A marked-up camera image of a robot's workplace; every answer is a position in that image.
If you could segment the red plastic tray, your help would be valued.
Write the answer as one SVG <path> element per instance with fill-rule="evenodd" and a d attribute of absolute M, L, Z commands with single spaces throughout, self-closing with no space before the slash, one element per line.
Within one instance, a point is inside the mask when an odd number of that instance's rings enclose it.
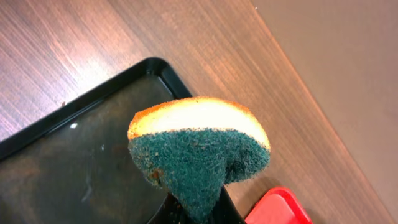
<path fill-rule="evenodd" d="M 247 224 L 313 224 L 304 207 L 287 187 L 273 187 L 244 219 Z"/>

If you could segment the black plastic tray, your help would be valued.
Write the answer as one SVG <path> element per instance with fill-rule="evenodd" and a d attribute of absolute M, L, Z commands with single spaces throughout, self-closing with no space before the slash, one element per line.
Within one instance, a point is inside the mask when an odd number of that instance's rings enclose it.
<path fill-rule="evenodd" d="M 1 143 L 2 223 L 189 223 L 128 151 L 136 112 L 190 92 L 147 58 Z"/>

